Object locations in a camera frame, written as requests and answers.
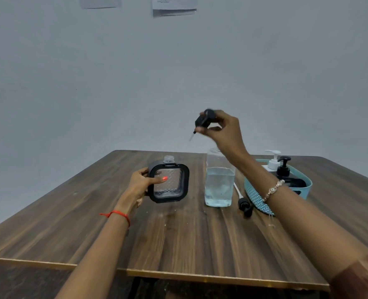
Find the white pump dispenser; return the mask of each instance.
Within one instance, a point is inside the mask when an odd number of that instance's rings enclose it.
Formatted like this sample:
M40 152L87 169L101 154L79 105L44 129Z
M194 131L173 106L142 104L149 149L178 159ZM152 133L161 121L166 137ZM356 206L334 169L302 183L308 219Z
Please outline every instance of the white pump dispenser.
M278 167L280 166L278 156L281 155L281 151L278 150L266 150L266 151L274 154L274 158L268 162L268 165L263 165L263 167L270 172L277 171Z

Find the dropper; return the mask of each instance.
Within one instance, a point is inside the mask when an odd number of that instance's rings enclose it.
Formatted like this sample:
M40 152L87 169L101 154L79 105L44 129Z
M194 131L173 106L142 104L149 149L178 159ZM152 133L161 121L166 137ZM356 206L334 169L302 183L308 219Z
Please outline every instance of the dropper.
M203 112L203 115L199 115L199 117L195 121L195 127L209 127L212 120L216 119L216 113L211 109L206 109ZM193 131L193 134L190 137L190 141L192 140L193 136L196 134L196 131Z

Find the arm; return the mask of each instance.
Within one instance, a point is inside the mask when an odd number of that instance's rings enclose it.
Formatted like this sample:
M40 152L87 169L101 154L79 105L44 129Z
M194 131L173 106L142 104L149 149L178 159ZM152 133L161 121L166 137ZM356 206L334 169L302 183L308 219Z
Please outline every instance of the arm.
M144 168L133 173L127 190L119 198L113 210L131 214L137 206L141 205L149 185L167 180L166 177L145 177L147 172L148 169ZM56 298L107 298L127 229L127 219L112 213L97 239L69 276Z
M215 112L215 122L221 127L196 127L195 131L213 139L221 152L246 176L260 196L265 197L278 179L247 153L238 119L221 110ZM279 187L267 203L287 233L328 282L338 281L338 277L358 263L363 263L368 272L368 248L287 186ZM354 281L341 279L341 283L343 285L343 281L347 280L349 281L346 287L350 289ZM353 293L352 296L343 298L364 298L366 294L364 292L363 297L356 297Z

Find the red thread bracelet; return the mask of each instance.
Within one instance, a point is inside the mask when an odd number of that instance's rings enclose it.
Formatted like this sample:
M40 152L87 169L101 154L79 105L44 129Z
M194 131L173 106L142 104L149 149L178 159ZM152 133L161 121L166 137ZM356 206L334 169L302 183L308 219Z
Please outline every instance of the red thread bracelet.
M104 213L99 213L99 215L103 215L103 216L106 216L109 218L109 216L112 214L112 213L116 213L116 214L119 214L123 217L125 217L127 219L127 222L128 222L128 227L130 227L130 219L128 218L128 215L123 213L123 212L120 212L120 211L116 211L116 210L113 210L112 212L108 213L108 214L104 214Z

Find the silver bracelet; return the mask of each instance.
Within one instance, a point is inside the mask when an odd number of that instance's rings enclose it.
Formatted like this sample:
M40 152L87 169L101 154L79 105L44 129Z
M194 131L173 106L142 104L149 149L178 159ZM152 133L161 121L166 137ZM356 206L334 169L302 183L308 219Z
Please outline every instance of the silver bracelet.
M268 191L268 193L267 193L266 197L265 197L265 198L263 198L263 202L264 202L264 203L267 203L267 200L270 198L270 195L271 195L271 194L274 194L274 193L277 191L277 188L278 188L279 186L282 186L284 183L285 183L285 180L283 180L283 179L281 179L280 181L278 181L278 182L277 182L277 184L275 185L275 187L274 187L274 188L271 188L271 189Z

